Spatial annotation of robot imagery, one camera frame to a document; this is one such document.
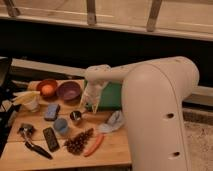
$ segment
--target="small cup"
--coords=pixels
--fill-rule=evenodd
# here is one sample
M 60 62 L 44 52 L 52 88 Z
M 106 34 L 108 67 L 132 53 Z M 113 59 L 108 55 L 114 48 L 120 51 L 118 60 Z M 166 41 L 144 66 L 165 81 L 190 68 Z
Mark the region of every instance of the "small cup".
M 61 135 L 66 134 L 69 131 L 69 126 L 64 118 L 58 118 L 54 121 L 53 128 Z
M 74 110 L 70 113 L 70 119 L 74 125 L 78 125 L 82 120 L 82 113 L 78 110 Z
M 37 112 L 40 108 L 40 105 L 38 103 L 38 99 L 36 96 L 28 100 L 27 102 L 24 102 L 23 106 L 31 112 Z

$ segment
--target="red object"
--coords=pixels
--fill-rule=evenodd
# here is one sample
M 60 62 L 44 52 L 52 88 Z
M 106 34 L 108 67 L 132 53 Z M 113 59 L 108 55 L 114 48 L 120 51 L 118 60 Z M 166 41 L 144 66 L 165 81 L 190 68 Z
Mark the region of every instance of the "red object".
M 42 80 L 36 87 L 37 91 L 40 91 L 43 97 L 52 97 L 55 95 L 58 83 L 54 79 Z
M 103 140 L 104 140 L 104 134 L 102 133 L 98 134 L 94 144 L 84 153 L 84 157 L 88 157 L 92 153 L 94 153 L 98 149 L 98 147 L 101 145 Z
M 81 87 L 74 81 L 67 81 L 58 87 L 56 94 L 62 100 L 73 100 L 81 94 Z

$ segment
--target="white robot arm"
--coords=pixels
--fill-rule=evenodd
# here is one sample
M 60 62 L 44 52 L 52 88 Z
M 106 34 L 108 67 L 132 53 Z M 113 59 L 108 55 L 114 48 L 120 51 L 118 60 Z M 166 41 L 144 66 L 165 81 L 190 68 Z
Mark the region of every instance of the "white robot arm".
M 94 112 L 107 82 L 122 83 L 122 110 L 134 171 L 191 171 L 182 101 L 197 86 L 199 72 L 185 57 L 110 68 L 92 66 L 81 104 Z

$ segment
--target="purple bowl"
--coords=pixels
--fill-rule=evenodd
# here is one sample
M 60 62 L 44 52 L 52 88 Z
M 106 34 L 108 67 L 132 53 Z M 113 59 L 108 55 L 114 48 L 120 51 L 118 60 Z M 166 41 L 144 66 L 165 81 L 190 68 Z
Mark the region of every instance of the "purple bowl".
M 56 94 L 62 100 L 73 100 L 81 94 L 81 87 L 74 81 L 67 81 L 58 87 Z

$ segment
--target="black handle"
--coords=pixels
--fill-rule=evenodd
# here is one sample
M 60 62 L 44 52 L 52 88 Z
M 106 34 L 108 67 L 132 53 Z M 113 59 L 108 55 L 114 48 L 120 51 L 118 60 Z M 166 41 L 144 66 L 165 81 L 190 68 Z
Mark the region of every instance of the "black handle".
M 38 154 L 41 154 L 42 156 L 44 156 L 48 159 L 52 159 L 52 156 L 46 150 L 44 150 L 42 147 L 40 147 L 38 145 L 34 145 L 34 144 L 31 145 L 29 142 L 26 142 L 25 145 L 30 150 L 33 150 L 33 151 L 37 152 Z

